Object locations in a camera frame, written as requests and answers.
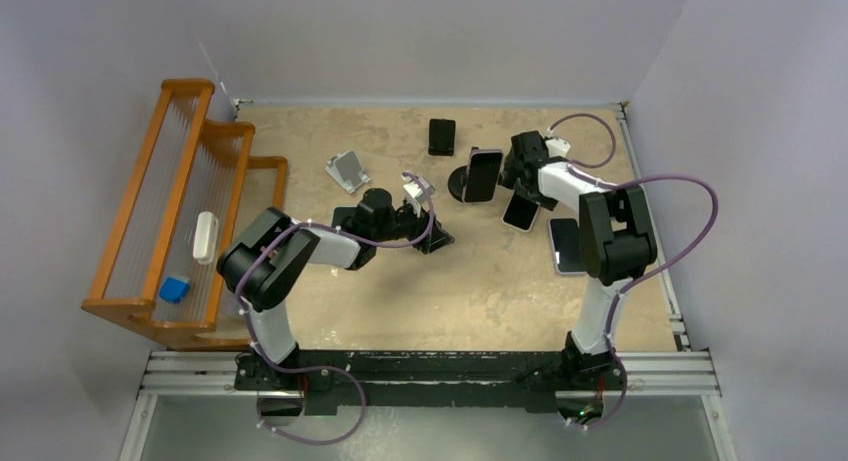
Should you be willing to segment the black phone clear case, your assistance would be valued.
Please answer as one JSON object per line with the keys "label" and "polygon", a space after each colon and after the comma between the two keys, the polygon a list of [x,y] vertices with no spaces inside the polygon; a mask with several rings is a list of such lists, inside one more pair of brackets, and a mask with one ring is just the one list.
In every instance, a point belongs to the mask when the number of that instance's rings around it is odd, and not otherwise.
{"label": "black phone clear case", "polygon": [[489,202],[494,198],[503,157],[501,149],[479,147],[471,149],[461,195],[463,202]]}

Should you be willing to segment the white edged black phone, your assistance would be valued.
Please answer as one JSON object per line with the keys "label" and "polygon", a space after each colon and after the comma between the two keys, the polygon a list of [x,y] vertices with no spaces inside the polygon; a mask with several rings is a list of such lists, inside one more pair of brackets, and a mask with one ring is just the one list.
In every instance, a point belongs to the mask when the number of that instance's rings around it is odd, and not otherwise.
{"label": "white edged black phone", "polygon": [[525,197],[513,193],[502,215],[502,223],[521,232],[529,232],[538,215],[539,206]]}

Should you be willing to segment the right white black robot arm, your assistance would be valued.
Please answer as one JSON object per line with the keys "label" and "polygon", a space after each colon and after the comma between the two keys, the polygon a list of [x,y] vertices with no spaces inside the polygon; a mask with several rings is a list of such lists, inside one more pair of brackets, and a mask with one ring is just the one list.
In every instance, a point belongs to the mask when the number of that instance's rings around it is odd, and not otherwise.
{"label": "right white black robot arm", "polygon": [[539,209],[564,204],[577,214],[577,249],[590,280],[581,311],[567,334],[559,372],[576,388],[619,368],[611,345],[617,309],[629,283],[657,258],[657,242],[644,190],[605,182],[566,159],[568,144],[524,132],[511,139],[499,176],[511,190],[505,224],[527,231]]}

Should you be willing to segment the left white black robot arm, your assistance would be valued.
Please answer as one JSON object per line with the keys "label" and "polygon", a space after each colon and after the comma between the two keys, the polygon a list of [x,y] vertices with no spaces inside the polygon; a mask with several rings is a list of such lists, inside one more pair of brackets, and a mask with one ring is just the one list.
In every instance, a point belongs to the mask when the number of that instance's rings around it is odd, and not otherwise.
{"label": "left white black robot arm", "polygon": [[260,378],[284,390],[306,370],[297,359],[285,301],[308,265],[356,271],[380,248],[431,254],[454,241],[429,203],[394,206],[388,191],[372,188],[356,206],[336,208],[329,226],[265,209],[219,255],[216,271],[246,318],[250,349],[262,359]]}

